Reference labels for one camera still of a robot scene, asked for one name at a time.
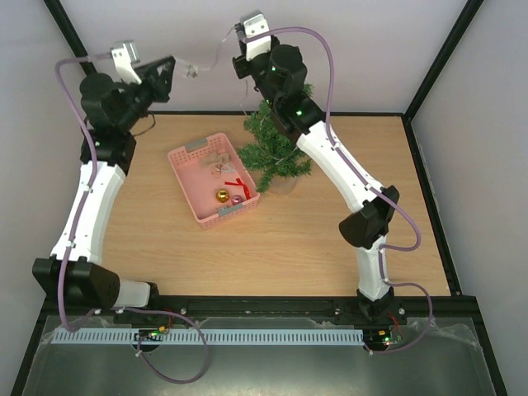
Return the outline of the round wooden tree base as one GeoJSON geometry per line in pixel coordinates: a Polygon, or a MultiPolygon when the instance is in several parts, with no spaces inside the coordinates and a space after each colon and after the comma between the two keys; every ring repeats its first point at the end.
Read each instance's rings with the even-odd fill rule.
{"type": "Polygon", "coordinates": [[[297,177],[273,177],[268,192],[276,196],[287,196],[296,187],[297,177]]]}

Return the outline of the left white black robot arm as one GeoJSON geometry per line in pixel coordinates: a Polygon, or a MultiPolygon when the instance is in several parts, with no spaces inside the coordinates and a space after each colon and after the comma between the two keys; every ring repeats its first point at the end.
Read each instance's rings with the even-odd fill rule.
{"type": "Polygon", "coordinates": [[[63,306],[143,308],[158,293],[154,283],[126,280],[102,265],[102,247],[115,199],[129,173],[136,139],[131,130],[153,103],[168,101],[176,60],[135,67],[117,59],[115,82],[105,73],[79,87],[84,135],[78,190],[64,231],[32,274],[47,297],[63,306]]]}

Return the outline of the small green christmas tree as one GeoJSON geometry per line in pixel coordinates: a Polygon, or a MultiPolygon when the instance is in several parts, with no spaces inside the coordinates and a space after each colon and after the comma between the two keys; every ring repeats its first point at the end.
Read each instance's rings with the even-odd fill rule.
{"type": "Polygon", "coordinates": [[[262,99],[258,108],[243,122],[253,141],[236,148],[243,166],[257,174],[259,193],[266,193],[275,180],[288,181],[312,172],[312,160],[287,137],[280,134],[271,117],[271,108],[262,99]]]}

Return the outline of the pink perforated plastic basket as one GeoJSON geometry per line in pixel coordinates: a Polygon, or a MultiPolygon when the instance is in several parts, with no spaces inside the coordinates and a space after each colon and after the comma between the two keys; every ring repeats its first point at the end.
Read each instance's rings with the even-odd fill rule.
{"type": "Polygon", "coordinates": [[[236,215],[255,209],[260,199],[256,184],[248,170],[243,166],[234,146],[224,133],[217,133],[203,139],[195,140],[167,154],[182,192],[197,223],[203,229],[209,229],[236,215]],[[211,152],[228,152],[230,160],[222,167],[204,167],[200,160],[211,152]],[[235,182],[237,178],[249,187],[251,198],[246,200],[243,189],[237,186],[226,186],[225,182],[235,182]],[[229,191],[230,200],[219,203],[215,192],[225,188],[229,191]],[[240,195],[243,202],[232,205],[231,197],[240,195]]]}

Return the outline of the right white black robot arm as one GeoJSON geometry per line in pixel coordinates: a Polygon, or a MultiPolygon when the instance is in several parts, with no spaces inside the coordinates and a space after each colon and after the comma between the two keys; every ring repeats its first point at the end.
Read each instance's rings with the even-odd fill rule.
{"type": "Polygon", "coordinates": [[[313,159],[332,181],[351,212],[338,226],[356,250],[359,268],[358,309],[369,323],[384,318],[394,289],[382,274],[379,249],[385,243],[392,204],[399,199],[395,186],[384,187],[354,159],[333,132],[327,115],[304,90],[307,68],[296,46],[273,35],[257,40],[238,36],[241,54],[233,59],[239,78],[255,82],[278,131],[313,159]]]}

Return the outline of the clear plastic battery box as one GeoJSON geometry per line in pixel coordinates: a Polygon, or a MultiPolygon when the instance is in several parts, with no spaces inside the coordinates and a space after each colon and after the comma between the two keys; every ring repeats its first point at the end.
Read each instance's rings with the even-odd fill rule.
{"type": "Polygon", "coordinates": [[[175,58],[174,73],[183,78],[197,78],[203,68],[184,59],[175,58]]]}

